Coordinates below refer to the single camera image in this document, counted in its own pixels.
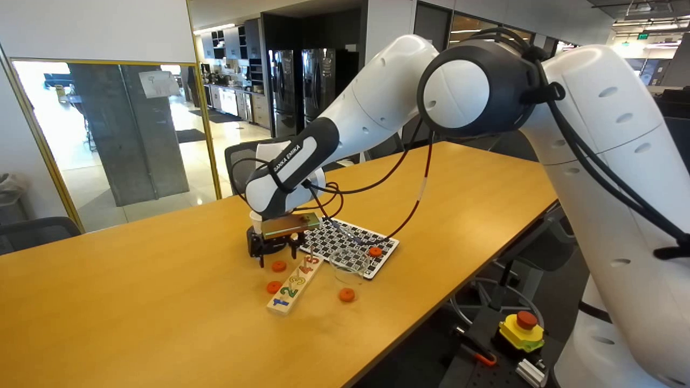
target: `white robot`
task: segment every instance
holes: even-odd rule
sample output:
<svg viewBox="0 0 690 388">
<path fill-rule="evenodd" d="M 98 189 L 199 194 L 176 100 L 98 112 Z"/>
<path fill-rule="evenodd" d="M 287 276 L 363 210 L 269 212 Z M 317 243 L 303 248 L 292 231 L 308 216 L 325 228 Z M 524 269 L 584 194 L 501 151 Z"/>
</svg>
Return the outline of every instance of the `white robot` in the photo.
<svg viewBox="0 0 690 388">
<path fill-rule="evenodd" d="M 407 35 L 245 188 L 276 218 L 320 167 L 384 143 L 416 112 L 439 130 L 519 130 L 560 199 L 590 278 L 560 386 L 690 386 L 690 176 L 653 100 L 608 48 L 531 61 L 511 39 L 438 55 Z"/>
</svg>

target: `black cable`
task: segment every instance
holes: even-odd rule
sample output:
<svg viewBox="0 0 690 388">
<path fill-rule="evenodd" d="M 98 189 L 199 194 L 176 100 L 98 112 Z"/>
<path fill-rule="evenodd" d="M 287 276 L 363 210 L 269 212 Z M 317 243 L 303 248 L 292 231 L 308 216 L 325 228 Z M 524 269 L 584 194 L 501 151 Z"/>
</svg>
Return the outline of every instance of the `black cable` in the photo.
<svg viewBox="0 0 690 388">
<path fill-rule="evenodd" d="M 299 208 L 299 210 L 320 210 L 325 221 L 337 218 L 337 216 L 342 212 L 342 208 L 346 208 L 346 196 L 342 196 L 342 194 L 334 192 L 334 194 L 329 196 L 329 200 L 321 203 L 321 200 L 317 199 L 314 185 L 305 185 L 305 188 L 311 192 L 311 196 L 312 196 L 312 200 L 317 203 L 317 208 Z M 338 200 L 338 210 L 337 210 L 334 213 L 325 213 L 325 208 L 327 208 L 334 199 L 340 199 L 340 200 Z"/>
<path fill-rule="evenodd" d="M 547 87 L 547 77 L 543 74 L 543 68 L 539 64 L 539 77 L 543 87 Z M 583 168 L 617 200 L 621 200 L 626 208 L 643 216 L 646 222 L 655 224 L 664 234 L 669 234 L 680 248 L 662 248 L 653 255 L 658 259 L 674 259 L 682 255 L 688 255 L 690 251 L 690 236 L 684 234 L 678 224 L 672 224 L 669 218 L 664 218 L 655 208 L 652 208 L 638 192 L 635 192 L 602 158 L 581 139 L 581 133 L 568 124 L 562 112 L 558 110 L 554 100 L 547 100 L 547 107 L 558 124 L 558 130 L 573 151 L 576 159 L 583 165 Z"/>
<path fill-rule="evenodd" d="M 418 199 L 414 200 L 407 218 L 393 231 L 384 237 L 384 242 L 393 240 L 398 231 L 403 231 L 407 227 L 407 222 L 414 218 L 418 204 L 423 203 L 423 189 L 428 188 L 428 182 L 430 182 L 430 172 L 431 172 L 431 153 L 433 153 L 433 139 L 436 139 L 436 130 L 431 128 L 431 133 L 430 133 L 430 148 L 428 148 L 428 161 L 424 161 L 424 182 L 423 182 L 423 188 L 420 188 L 420 194 Z"/>
<path fill-rule="evenodd" d="M 515 35 L 514 30 L 507 30 L 507 29 L 488 29 L 488 30 L 470 35 L 470 39 L 494 39 L 494 42 L 508 46 L 511 49 L 515 49 L 519 55 L 531 49 L 531 46 L 519 35 Z"/>
<path fill-rule="evenodd" d="M 332 188 L 327 194 L 329 199 L 324 203 L 324 208 L 327 208 L 334 199 L 340 199 L 338 194 L 338 184 L 337 182 L 325 182 L 325 188 Z"/>
<path fill-rule="evenodd" d="M 378 182 L 374 182 L 374 184 L 369 184 L 369 185 L 355 188 L 355 189 L 338 189 L 338 192 L 340 192 L 340 194 L 360 194 L 360 192 L 369 192 L 369 189 L 382 185 L 384 182 L 388 182 L 391 174 L 395 174 L 396 168 L 405 161 L 405 158 L 407 158 L 407 153 L 409 153 L 409 144 L 414 144 L 416 133 L 418 133 L 420 128 L 423 128 L 423 119 L 418 119 L 418 124 L 416 124 L 416 128 L 414 128 L 414 132 L 412 132 L 412 137 L 409 137 L 409 143 L 403 146 L 402 158 L 393 165 L 393 168 L 391 168 L 382 180 L 378 180 Z"/>
</svg>

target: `game board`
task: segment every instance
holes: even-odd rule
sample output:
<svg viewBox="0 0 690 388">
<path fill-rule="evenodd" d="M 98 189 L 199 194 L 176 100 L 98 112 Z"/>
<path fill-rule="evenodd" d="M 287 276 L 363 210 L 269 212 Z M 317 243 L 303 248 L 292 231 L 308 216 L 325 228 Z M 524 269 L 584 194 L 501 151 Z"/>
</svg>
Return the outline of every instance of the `game board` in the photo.
<svg viewBox="0 0 690 388">
<path fill-rule="evenodd" d="M 378 259 L 369 255 L 370 247 L 380 248 Z M 396 247 L 396 240 L 387 240 L 382 234 L 329 218 L 305 231 L 303 251 L 370 281 Z"/>
</svg>

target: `yellow table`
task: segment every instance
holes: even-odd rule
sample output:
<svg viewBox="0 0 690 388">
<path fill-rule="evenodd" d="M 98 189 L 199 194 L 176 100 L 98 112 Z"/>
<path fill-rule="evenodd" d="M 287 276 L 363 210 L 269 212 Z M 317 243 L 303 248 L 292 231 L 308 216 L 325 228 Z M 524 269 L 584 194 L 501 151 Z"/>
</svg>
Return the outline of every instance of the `yellow table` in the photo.
<svg viewBox="0 0 690 388">
<path fill-rule="evenodd" d="M 393 161 L 329 176 L 355 188 Z M 348 196 L 340 218 L 393 231 L 423 165 L 424 148 L 412 151 L 388 184 Z M 418 216 L 378 278 L 324 265 L 289 315 L 266 309 L 266 284 L 289 272 L 248 257 L 240 199 L 2 257 L 0 386 L 354 383 L 554 199 L 539 165 L 438 144 Z M 340 286 L 358 300 L 340 304 Z"/>
</svg>

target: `cabinet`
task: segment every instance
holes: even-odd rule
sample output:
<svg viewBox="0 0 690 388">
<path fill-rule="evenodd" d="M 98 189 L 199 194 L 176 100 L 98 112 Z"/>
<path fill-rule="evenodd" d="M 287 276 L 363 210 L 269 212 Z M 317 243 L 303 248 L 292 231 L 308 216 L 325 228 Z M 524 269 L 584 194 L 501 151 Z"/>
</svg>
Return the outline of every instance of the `cabinet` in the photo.
<svg viewBox="0 0 690 388">
<path fill-rule="evenodd" d="M 264 68 L 260 58 L 250 58 L 250 64 L 245 70 L 245 79 L 254 87 L 254 90 L 264 92 Z"/>
<path fill-rule="evenodd" d="M 200 35 L 203 58 L 214 58 L 214 39 L 212 32 Z"/>
<path fill-rule="evenodd" d="M 245 58 L 260 58 L 258 21 L 248 20 L 244 26 Z"/>
<path fill-rule="evenodd" d="M 216 112 L 227 112 L 237 116 L 237 100 L 234 89 L 212 87 L 209 97 L 212 97 L 212 107 Z"/>
<path fill-rule="evenodd" d="M 237 116 L 242 120 L 254 124 L 253 92 L 248 92 L 245 89 L 236 89 L 236 100 L 237 100 Z"/>
<path fill-rule="evenodd" d="M 214 58 L 224 58 L 224 32 L 222 30 L 212 32 L 212 43 L 214 43 Z"/>
<path fill-rule="evenodd" d="M 268 97 L 258 95 L 258 92 L 253 92 L 253 103 L 254 103 L 254 120 L 257 120 L 257 126 L 269 130 L 272 128 L 272 116 L 269 116 L 269 110 L 268 110 Z"/>
<path fill-rule="evenodd" d="M 227 58 L 242 58 L 240 56 L 240 30 L 236 26 L 224 32 L 224 55 L 227 55 Z"/>
</svg>

